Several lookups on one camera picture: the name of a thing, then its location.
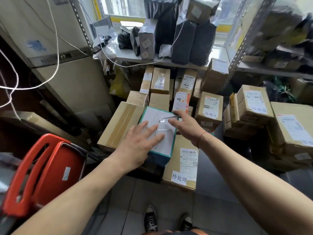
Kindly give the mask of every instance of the forearm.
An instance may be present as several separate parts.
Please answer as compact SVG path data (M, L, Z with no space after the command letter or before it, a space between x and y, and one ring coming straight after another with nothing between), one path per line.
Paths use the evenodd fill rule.
M294 187L206 133L199 141L250 215L272 234L311 234L313 202Z
M13 235L80 235L97 205L123 174L120 164L108 157L85 178L39 210Z

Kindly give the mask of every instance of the shoe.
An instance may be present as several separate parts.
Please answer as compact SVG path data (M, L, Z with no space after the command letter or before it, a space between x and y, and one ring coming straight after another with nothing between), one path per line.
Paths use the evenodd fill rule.
M184 213L179 221L179 231L185 232L193 228L193 221L188 213Z
M157 232L157 218L156 218L156 212L155 209L152 207L152 205L149 205L145 212L144 217L144 226L145 231L147 232Z

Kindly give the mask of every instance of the shelf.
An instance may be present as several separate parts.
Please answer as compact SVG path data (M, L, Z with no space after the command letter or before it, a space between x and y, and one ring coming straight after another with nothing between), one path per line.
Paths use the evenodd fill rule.
M310 75L310 74L284 71L284 70L275 69L275 68L268 68L262 65L261 63L241 62L238 66L237 71L260 73L260 74L266 74L266 75L285 76L285 77L305 78L305 79L313 80L313 75Z
M142 60L140 56L136 56L134 52L130 49L115 49L116 51L116 58L120 61L128 61L128 62L134 62L134 63L152 63L160 60L161 58L156 57L154 61L152 60ZM209 62L211 58L217 58L221 59L223 61L228 61L228 56L226 49L224 47L213 47L212 52L209 56ZM162 65L162 66L168 66L168 67L179 67L179 68L190 68L190 69L197 69L197 70L207 70L209 63L207 63L205 66L199 67L192 63L187 65L180 65L175 64L171 62L171 59L168 57L165 57L162 59L161 62L154 63L155 65Z

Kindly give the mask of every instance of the tiled floor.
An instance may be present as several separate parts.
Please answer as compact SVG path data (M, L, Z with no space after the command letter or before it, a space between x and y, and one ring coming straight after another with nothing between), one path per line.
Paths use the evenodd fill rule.
M176 230L181 214L188 212L194 225L209 235L265 234L240 204L125 176L112 189L105 219L98 216L89 235L141 235L150 203L157 211L159 231Z

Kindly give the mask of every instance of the hand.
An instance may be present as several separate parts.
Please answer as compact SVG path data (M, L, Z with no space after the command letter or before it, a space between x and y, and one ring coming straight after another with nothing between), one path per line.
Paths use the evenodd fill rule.
M182 136L190 140L191 143L197 147L199 138L206 131L201 128L194 118L186 114L185 111L174 110L172 112L179 115L182 118L182 121L178 121L177 119L168 119L168 122L177 128Z
M118 160L125 173L141 166L148 157L147 153L165 137L165 134L162 133L147 140L158 128L156 124L142 132L147 124L148 121L143 121L136 126L132 126L125 139L110 156Z

